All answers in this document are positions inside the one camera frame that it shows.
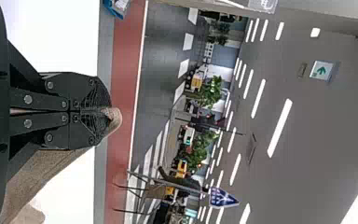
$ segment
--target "white wall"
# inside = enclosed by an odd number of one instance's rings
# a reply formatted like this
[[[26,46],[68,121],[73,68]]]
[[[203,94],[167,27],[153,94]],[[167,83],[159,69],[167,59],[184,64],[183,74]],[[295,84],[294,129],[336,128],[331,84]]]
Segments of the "white wall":
[[[232,68],[209,64],[207,77],[222,77],[226,82],[231,82],[233,70]]]

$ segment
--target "white line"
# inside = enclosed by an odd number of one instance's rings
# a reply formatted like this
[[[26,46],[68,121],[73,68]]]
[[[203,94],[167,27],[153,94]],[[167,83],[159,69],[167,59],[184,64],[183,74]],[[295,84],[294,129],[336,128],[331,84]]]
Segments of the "white line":
[[[225,118],[228,117],[228,112],[229,112],[229,109],[231,108],[231,100],[229,100],[228,102],[228,108],[226,110],[226,115],[225,115]]]
[[[222,183],[223,174],[224,174],[224,173],[225,173],[224,170],[221,170],[221,171],[220,171],[219,179],[217,180],[217,184],[216,184],[216,187],[217,187],[217,188],[220,188],[220,184]]]
[[[213,210],[213,208],[209,207],[208,215],[206,216],[206,220],[205,220],[206,224],[209,224],[209,220],[211,219],[212,210]]]
[[[142,68],[142,60],[143,60],[143,57],[144,57],[145,31],[146,31],[146,21],[147,21],[147,10],[148,10],[148,8],[149,8],[149,1],[146,0],[146,2],[145,2],[144,24],[142,25],[141,50],[139,52],[138,76],[137,76],[137,80],[136,80],[136,89],[135,89],[135,102],[134,102],[134,106],[133,106],[129,168],[132,165],[133,138],[134,138],[134,135],[135,135],[136,111],[137,111],[137,108],[138,108],[139,84],[141,82],[141,68]]]
[[[275,36],[275,40],[281,39],[283,27],[284,27],[284,22],[281,21],[281,23],[279,23],[279,27],[278,27],[277,35]]]
[[[252,42],[255,42],[255,35],[257,34],[258,23],[260,23],[260,19],[257,18],[257,20],[255,21],[254,33],[252,35]]]
[[[228,153],[231,151],[232,144],[234,143],[234,137],[235,137],[236,132],[237,132],[237,128],[234,127],[234,129],[232,130],[231,138],[229,139],[229,143],[228,143],[228,148],[227,148]]]
[[[182,75],[184,75],[187,72],[189,62],[190,62],[190,60],[187,59],[187,60],[184,60],[184,61],[182,61],[180,63],[178,78],[181,77]]]
[[[251,205],[247,203],[245,209],[243,210],[240,224],[246,224],[250,215],[251,215]]]
[[[251,70],[251,73],[249,74],[248,81],[246,82],[245,91],[243,92],[243,99],[246,100],[246,97],[248,96],[249,88],[251,87],[252,78],[253,78],[254,70]]]
[[[261,32],[260,41],[264,41],[264,36],[266,35],[268,26],[269,26],[269,20],[264,20],[264,26],[263,26],[263,31]]]
[[[222,142],[222,138],[223,138],[223,132],[220,133],[219,140],[217,141],[217,147],[220,147],[220,143]]]
[[[183,43],[183,50],[189,50],[193,48],[193,39],[194,36],[191,34],[185,34],[185,41]]]
[[[292,108],[293,102],[290,99],[286,99],[286,102],[284,103],[283,110],[281,113],[281,116],[279,117],[277,127],[275,128],[274,134],[272,135],[271,142],[269,143],[267,153],[269,157],[271,158],[274,154],[275,147],[278,145],[278,141],[281,137],[284,124],[287,121],[287,117],[289,117],[290,109]]]
[[[255,104],[252,109],[251,118],[255,118],[255,113],[257,112],[258,105],[260,104],[261,96],[263,95],[264,87],[266,86],[266,80],[261,80],[260,88],[258,89],[257,96],[255,97]]]
[[[225,208],[220,208],[219,215],[217,215],[216,224],[220,224],[224,212],[225,212]]]
[[[238,70],[238,63],[240,62],[240,58],[237,58],[237,61],[235,62],[235,67],[234,67],[234,73],[233,76],[235,76],[235,74],[237,74],[237,70]]]
[[[237,70],[237,74],[235,75],[235,80],[238,80],[238,77],[240,76],[241,67],[242,67],[242,60],[240,60],[240,64],[238,65],[238,70]]]
[[[220,148],[220,152],[219,152],[219,156],[217,157],[217,164],[216,166],[220,165],[220,160],[222,160],[222,155],[223,155],[223,148]]]
[[[205,210],[206,210],[206,207],[204,207],[202,209],[202,214],[201,214],[201,222],[203,221],[204,217],[205,217]]]
[[[212,165],[211,165],[211,172],[209,173],[210,175],[213,174],[213,168],[214,168],[214,163],[216,162],[216,160],[212,161]]]
[[[215,151],[216,151],[216,145],[213,146],[212,155],[211,155],[211,158],[212,158],[212,159],[213,159],[213,157],[214,157]]]
[[[241,154],[238,154],[237,160],[235,161],[234,169],[232,170],[231,178],[229,179],[229,185],[232,186],[234,184],[235,176],[237,175],[238,168],[241,163]]]
[[[246,34],[246,43],[249,42],[249,37],[251,36],[252,28],[253,28],[253,20],[251,20],[251,23],[249,24],[248,27],[248,33]]]
[[[243,68],[242,68],[242,74],[241,74],[241,79],[240,79],[239,87],[242,87],[242,82],[243,82],[243,78],[245,77],[246,67],[247,67],[247,65],[244,64],[244,65],[243,65]]]
[[[229,126],[231,125],[231,121],[232,121],[232,117],[234,116],[234,111],[231,111],[231,113],[229,114],[229,119],[228,119],[228,125],[227,125],[227,131],[229,130]]]
[[[167,145],[168,131],[170,130],[170,120],[165,124],[164,137],[162,138],[161,155],[159,156],[159,165],[162,165],[165,155],[165,147]]]
[[[153,159],[152,177],[156,177],[156,174],[157,174],[158,156],[159,156],[159,150],[160,150],[160,147],[161,147],[161,137],[162,137],[162,131],[158,134],[158,137],[157,137],[157,140],[156,140],[155,156],[154,156],[154,159]]]

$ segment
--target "pole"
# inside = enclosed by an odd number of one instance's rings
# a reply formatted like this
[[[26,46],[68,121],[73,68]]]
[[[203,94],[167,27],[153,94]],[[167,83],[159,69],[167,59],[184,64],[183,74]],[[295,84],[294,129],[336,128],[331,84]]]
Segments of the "pole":
[[[181,121],[184,121],[184,122],[188,122],[188,123],[191,123],[191,120],[186,120],[186,119],[179,119],[179,118],[175,118],[177,120],[181,120]],[[214,125],[211,125],[211,124],[197,124],[196,125],[199,125],[201,127],[205,127],[205,128],[215,128],[215,129],[221,129],[221,127],[219,126],[214,126]],[[223,129],[221,129],[223,132],[225,133],[234,133],[230,130],[226,130],[226,127],[224,127]],[[244,133],[238,133],[238,132],[235,132],[235,134],[237,135],[245,135]]]

